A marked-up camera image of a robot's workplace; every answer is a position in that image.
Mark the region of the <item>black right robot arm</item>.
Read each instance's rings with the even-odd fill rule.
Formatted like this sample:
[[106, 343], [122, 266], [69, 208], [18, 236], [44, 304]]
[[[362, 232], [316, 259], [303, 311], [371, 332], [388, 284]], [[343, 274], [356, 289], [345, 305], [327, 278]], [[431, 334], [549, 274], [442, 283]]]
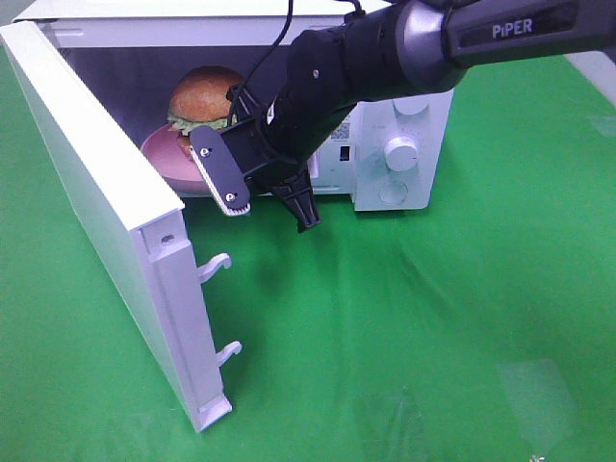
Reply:
[[223, 137], [234, 183], [223, 210], [271, 193], [300, 229], [319, 214], [307, 161], [361, 101], [451, 90], [475, 65], [598, 50], [615, 42], [611, 1], [393, 1], [307, 30], [289, 47], [285, 81], [266, 108]]

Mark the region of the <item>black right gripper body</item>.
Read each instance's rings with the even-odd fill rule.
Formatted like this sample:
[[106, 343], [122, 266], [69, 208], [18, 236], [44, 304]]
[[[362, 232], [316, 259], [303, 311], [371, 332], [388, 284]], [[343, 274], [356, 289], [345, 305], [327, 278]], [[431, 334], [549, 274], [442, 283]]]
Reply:
[[288, 47], [286, 79], [272, 101], [240, 97], [225, 141], [251, 191], [310, 176], [309, 158], [355, 106], [344, 57], [343, 28], [304, 31]]

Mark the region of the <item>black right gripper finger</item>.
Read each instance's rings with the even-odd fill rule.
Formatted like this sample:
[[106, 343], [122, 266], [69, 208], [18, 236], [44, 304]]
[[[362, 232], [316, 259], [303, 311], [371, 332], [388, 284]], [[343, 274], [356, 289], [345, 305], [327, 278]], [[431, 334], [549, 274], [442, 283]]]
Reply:
[[297, 174], [275, 183], [271, 193], [295, 217], [299, 234], [321, 223], [308, 166]]

